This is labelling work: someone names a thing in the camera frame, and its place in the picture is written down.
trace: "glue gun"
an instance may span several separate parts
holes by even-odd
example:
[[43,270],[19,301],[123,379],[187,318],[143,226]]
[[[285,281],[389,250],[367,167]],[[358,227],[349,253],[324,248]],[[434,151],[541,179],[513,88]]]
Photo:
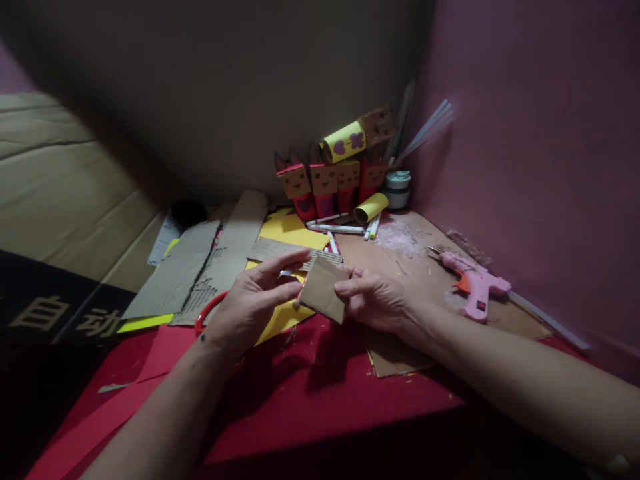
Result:
[[511,284],[500,278],[494,277],[489,271],[480,265],[467,260],[452,252],[429,247],[438,255],[438,260],[460,275],[460,281],[454,287],[468,294],[467,304],[458,310],[458,314],[486,323],[489,309],[489,293],[504,295],[511,290]]

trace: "forearm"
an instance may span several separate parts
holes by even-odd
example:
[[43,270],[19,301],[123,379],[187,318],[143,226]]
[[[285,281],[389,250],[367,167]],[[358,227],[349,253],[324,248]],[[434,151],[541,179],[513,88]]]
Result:
[[423,305],[406,341],[522,426],[592,465],[640,439],[640,389],[570,355]]
[[194,342],[140,410],[85,472],[86,479],[183,479],[238,352]]

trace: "red paper roll figure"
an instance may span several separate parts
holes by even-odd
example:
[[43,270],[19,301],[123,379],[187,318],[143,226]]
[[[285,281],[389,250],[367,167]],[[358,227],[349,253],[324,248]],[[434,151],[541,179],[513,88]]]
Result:
[[382,162],[379,149],[362,152],[358,205],[378,191],[378,188],[385,182],[386,172],[387,169]]
[[338,168],[338,213],[352,213],[355,205],[355,190],[360,184],[360,162],[342,160],[335,164]]
[[293,200],[300,220],[306,222],[315,218],[313,195],[307,176],[307,169],[300,162],[293,149],[289,150],[289,159],[283,160],[277,153],[273,154],[275,169],[282,188],[289,200]]
[[318,146],[312,143],[309,148],[311,187],[318,218],[324,218],[335,214],[333,198],[338,191],[337,167],[331,163],[331,158],[326,155],[323,155],[322,162],[318,156]]

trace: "cardboard tube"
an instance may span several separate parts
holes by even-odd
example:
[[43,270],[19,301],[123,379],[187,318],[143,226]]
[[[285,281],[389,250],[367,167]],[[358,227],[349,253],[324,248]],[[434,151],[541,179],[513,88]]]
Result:
[[389,200],[384,194],[378,192],[374,193],[360,205],[358,205],[353,211],[353,216],[360,225],[364,225],[374,218],[378,213],[387,208]]
[[367,148],[367,138],[355,121],[324,138],[322,145],[331,153],[331,162],[336,163]]

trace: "yellow paper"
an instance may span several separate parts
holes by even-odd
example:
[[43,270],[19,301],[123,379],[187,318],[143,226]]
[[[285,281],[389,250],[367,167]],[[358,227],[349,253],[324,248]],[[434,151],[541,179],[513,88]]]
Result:
[[[165,252],[163,257],[166,256],[169,253],[169,251],[173,248],[173,246],[179,241],[180,239],[171,240],[171,243],[167,247],[167,251]],[[156,315],[155,317],[140,317],[136,319],[130,319],[130,320],[127,320],[127,322],[122,327],[120,327],[120,330],[118,330],[118,333],[140,330],[140,329],[149,328],[149,327],[156,327],[158,325],[164,325],[166,323],[169,323],[171,320],[173,320],[172,313],[168,313],[166,315]]]
[[[245,270],[254,268],[258,265],[260,265],[260,262],[249,260],[247,262],[247,268],[245,268]],[[299,272],[294,273],[293,276],[300,280],[300,282],[304,282],[307,274],[304,272]],[[283,303],[282,305],[278,305],[273,311],[271,320],[269,320],[269,323],[262,332],[262,335],[260,335],[260,339],[258,340],[256,345],[260,345],[262,342],[276,336],[278,333],[282,333],[284,332],[284,330],[290,329],[294,325],[297,325],[298,323],[302,322],[302,320],[309,318],[313,314],[313,310],[303,307],[302,305],[298,310],[294,310],[293,300]]]
[[355,219],[358,220],[358,223],[364,225],[388,206],[389,200],[383,193],[374,193],[355,208],[353,215],[355,216]]
[[322,250],[329,243],[327,235],[307,230],[297,215],[267,220],[260,230],[259,237],[315,248],[316,250]]
[[367,148],[367,136],[356,120],[324,138],[322,143],[331,152],[331,161],[336,163]]
[[284,208],[284,209],[280,209],[280,210],[276,210],[275,212],[269,214],[267,216],[267,218],[282,218],[285,215],[288,215],[291,213],[291,210],[293,210],[293,207],[288,207],[288,208]]

